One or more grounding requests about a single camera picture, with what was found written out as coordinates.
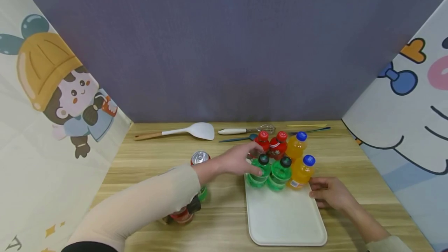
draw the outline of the purple wall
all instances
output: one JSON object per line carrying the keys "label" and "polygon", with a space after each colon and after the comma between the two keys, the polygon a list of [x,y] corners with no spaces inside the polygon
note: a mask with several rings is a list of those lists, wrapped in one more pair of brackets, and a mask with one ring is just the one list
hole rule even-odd
{"label": "purple wall", "polygon": [[340,119],[442,0],[34,0],[135,122]]}

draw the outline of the whisk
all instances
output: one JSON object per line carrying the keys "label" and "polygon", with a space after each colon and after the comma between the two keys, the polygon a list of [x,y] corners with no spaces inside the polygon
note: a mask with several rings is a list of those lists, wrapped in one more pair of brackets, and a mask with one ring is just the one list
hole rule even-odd
{"label": "whisk", "polygon": [[229,134],[240,134],[240,133],[247,133],[247,132],[256,132],[256,131],[267,131],[269,134],[272,134],[275,131],[275,126],[271,124],[263,124],[259,126],[258,128],[224,128],[222,130],[219,130],[218,133],[222,135],[229,135]]}

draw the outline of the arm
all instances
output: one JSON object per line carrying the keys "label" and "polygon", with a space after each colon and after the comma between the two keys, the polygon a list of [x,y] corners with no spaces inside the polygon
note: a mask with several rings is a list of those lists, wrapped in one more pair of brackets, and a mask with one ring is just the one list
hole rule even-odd
{"label": "arm", "polygon": [[312,178],[310,196],[319,208],[341,211],[359,231],[370,252],[411,252],[396,236],[391,236],[352,196],[337,178]]}
{"label": "arm", "polygon": [[[68,245],[90,241],[106,244],[118,252],[124,251],[127,237],[189,204],[201,185],[221,173],[257,175],[260,169],[245,160],[254,148],[263,150],[255,142],[238,145],[204,163],[176,167],[110,196],[85,216]],[[68,247],[66,251],[78,250]]]}

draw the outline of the yellow hat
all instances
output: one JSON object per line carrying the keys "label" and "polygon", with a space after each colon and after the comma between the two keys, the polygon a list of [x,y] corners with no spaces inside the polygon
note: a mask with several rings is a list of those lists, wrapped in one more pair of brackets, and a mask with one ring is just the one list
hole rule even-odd
{"label": "yellow hat", "polygon": [[82,66],[75,54],[56,33],[28,37],[17,55],[17,75],[33,108],[44,111],[59,83]]}

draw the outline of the blue bottle cap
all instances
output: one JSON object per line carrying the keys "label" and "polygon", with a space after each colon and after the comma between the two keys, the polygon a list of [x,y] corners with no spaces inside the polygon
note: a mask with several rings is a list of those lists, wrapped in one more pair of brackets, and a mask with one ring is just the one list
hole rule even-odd
{"label": "blue bottle cap", "polygon": [[305,141],[308,135],[304,133],[303,131],[299,131],[296,135],[296,138],[298,141]]}
{"label": "blue bottle cap", "polygon": [[303,157],[303,163],[306,166],[313,166],[316,163],[316,159],[312,155],[306,155]]}

